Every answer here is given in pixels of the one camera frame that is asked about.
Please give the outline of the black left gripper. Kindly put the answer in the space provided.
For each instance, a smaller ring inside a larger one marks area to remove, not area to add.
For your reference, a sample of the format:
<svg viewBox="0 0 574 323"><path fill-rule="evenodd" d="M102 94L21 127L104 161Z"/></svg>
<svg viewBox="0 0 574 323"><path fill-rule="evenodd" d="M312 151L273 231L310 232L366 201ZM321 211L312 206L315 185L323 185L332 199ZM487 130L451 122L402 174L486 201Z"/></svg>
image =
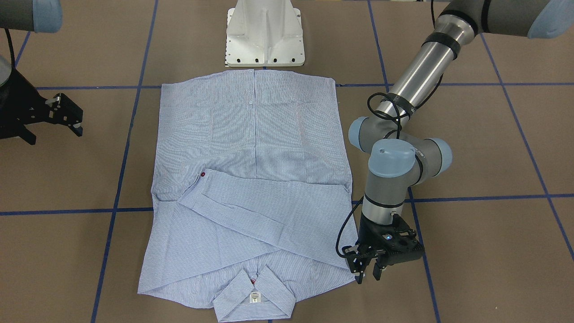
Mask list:
<svg viewBox="0 0 574 323"><path fill-rule="evenodd" d="M354 246L342 247L342 258L347 260L357 284L362 284L365 270L375 260L373 277L381 280L387 266L421 259L425 248L417 239L417 232L401 216L393 216L388 225L375 223L361 216Z"/></svg>

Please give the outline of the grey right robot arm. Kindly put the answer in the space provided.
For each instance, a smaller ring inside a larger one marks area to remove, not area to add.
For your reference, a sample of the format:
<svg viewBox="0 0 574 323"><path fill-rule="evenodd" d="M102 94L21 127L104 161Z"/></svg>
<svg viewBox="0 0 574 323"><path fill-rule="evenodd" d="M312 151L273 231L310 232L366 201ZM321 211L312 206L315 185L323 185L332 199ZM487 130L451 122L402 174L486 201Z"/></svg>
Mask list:
<svg viewBox="0 0 574 323"><path fill-rule="evenodd" d="M64 93L45 98L16 68L10 30L56 33L63 24L59 0L3 0L0 26L4 30L10 59L1 57L0 136L20 138L35 145L36 135L27 125L51 123L68 127L78 137L83 135L83 110Z"/></svg>

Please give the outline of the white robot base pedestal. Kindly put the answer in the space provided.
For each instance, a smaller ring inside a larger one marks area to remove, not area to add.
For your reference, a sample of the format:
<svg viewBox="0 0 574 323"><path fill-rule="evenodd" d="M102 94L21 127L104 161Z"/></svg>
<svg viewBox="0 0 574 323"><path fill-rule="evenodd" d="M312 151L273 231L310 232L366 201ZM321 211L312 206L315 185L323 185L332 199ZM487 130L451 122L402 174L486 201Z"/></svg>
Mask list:
<svg viewBox="0 0 574 323"><path fill-rule="evenodd" d="M301 12L289 0L239 0L227 11L226 35L227 67L305 63Z"/></svg>

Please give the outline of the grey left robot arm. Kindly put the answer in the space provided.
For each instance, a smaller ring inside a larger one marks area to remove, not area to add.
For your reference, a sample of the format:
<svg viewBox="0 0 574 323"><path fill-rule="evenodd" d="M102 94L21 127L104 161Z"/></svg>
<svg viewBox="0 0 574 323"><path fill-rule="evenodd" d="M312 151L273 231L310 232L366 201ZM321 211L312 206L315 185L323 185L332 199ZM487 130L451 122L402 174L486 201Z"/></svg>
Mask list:
<svg viewBox="0 0 574 323"><path fill-rule="evenodd" d="M484 34L553 39L573 25L571 0L453 0L433 17L433 31L380 103L366 102L369 116L351 123L350 143L369 154L361 218L354 245L338 248L361 284L371 260L380 280L386 267L424 257L401 212L412 186L436 178L453 161L452 149L437 138L419 139L405 125L427 117L424 105L442 84L462 47Z"/></svg>

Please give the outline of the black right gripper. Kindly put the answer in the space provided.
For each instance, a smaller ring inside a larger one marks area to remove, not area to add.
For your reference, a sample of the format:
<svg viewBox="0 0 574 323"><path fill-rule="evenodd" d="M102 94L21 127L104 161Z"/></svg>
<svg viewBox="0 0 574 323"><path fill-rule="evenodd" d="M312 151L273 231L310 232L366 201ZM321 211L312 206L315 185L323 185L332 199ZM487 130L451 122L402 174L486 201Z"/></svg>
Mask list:
<svg viewBox="0 0 574 323"><path fill-rule="evenodd" d="M83 135L83 110L73 100L64 93L44 98L12 67L1 85L0 138L19 137L35 145L37 137L26 126L41 122L66 126L77 137Z"/></svg>

